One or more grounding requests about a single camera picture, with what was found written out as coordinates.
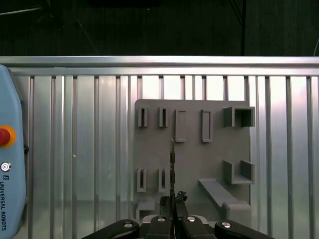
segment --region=metal panel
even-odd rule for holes
[[[195,87],[195,89],[193,88],[193,93],[195,94],[195,100],[204,100],[202,76],[195,76],[194,81],[195,83],[193,84],[193,87]]]
[[[265,77],[249,77],[249,102],[256,107],[256,127],[251,128],[251,162],[256,164],[256,181],[251,186],[253,226],[265,234],[267,222],[267,141]]]
[[[207,76],[207,100],[222,101],[224,100],[224,82],[222,76]]]
[[[33,211],[32,237],[52,237],[53,221],[51,220],[51,77],[34,78],[33,102]]]
[[[293,233],[294,238],[309,238],[307,82],[306,77],[290,81]]]
[[[245,100],[245,84],[243,76],[228,77],[228,100],[244,101]]]
[[[75,158],[73,157],[73,114],[75,113],[73,106],[75,79],[72,76],[65,77],[64,89],[64,168],[63,168],[63,232],[64,238],[76,238],[76,195],[74,188],[75,178]]]
[[[100,77],[98,82],[98,172],[96,209],[101,229],[115,221],[116,200],[116,81]]]
[[[182,87],[180,76],[164,76],[164,99],[181,100]]]
[[[309,155],[311,156],[311,161],[309,164],[309,183],[310,183],[310,223],[312,224],[311,235],[312,238],[319,238],[319,104],[318,104],[318,77],[312,77],[310,81],[310,98],[312,119],[309,123],[311,124],[310,129],[310,139],[312,140],[311,151]]]
[[[134,112],[141,98],[249,100],[256,107],[254,228],[275,238],[318,238],[319,58],[0,57],[0,62],[18,76],[30,146],[27,217],[16,238],[75,239],[133,218]]]
[[[53,160],[51,161],[51,220],[54,228],[51,233],[53,238],[61,238],[63,232],[64,217],[64,76],[57,76],[54,79],[53,90],[53,122],[51,133],[54,134],[51,150],[53,149]]]
[[[185,76],[185,100],[193,100],[193,76]]]
[[[143,99],[160,99],[160,80],[158,76],[142,76]]]
[[[268,233],[275,238],[288,237],[288,172],[287,172],[287,104],[286,78],[270,77],[266,82],[269,94],[267,120]]]
[[[79,76],[76,81],[76,215],[77,238],[94,231],[94,76]]]

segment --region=cable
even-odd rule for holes
[[[85,36],[86,36],[86,37],[87,37],[87,39],[89,40],[89,42],[90,42],[91,46],[92,46],[92,47],[93,47],[93,49],[95,50],[95,53],[99,56],[100,54],[99,54],[98,50],[96,49],[95,45],[94,45],[94,44],[93,44],[93,42],[91,41],[91,38],[89,37],[88,33],[86,32],[86,30],[85,30],[85,29],[84,29],[84,27],[82,26],[82,24],[81,24],[80,20],[79,20],[79,19],[77,19],[77,22],[79,23],[79,25],[80,25],[81,29],[83,30],[83,32],[84,32],[84,34],[85,34]]]
[[[316,56],[316,51],[317,51],[318,43],[319,43],[319,37],[318,37],[317,44],[316,44],[316,47],[315,47],[315,50],[314,50],[314,56]]]

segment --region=emergency stop button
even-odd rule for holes
[[[0,146],[6,146],[11,140],[11,133],[6,128],[0,128]]]

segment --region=dark background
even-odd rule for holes
[[[0,55],[241,53],[241,26],[229,0],[96,1],[51,0],[56,17],[46,7],[0,16]],[[39,4],[3,0],[0,13]],[[319,0],[247,0],[246,25],[245,55],[312,56]]]

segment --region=yellow ring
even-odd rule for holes
[[[9,148],[9,147],[11,147],[14,144],[15,140],[16,140],[16,133],[15,133],[14,129],[12,127],[10,127],[9,125],[1,125],[0,128],[4,128],[4,129],[8,130],[9,133],[10,133],[10,141],[9,141],[9,143],[7,143],[6,145],[0,146],[0,148]]]

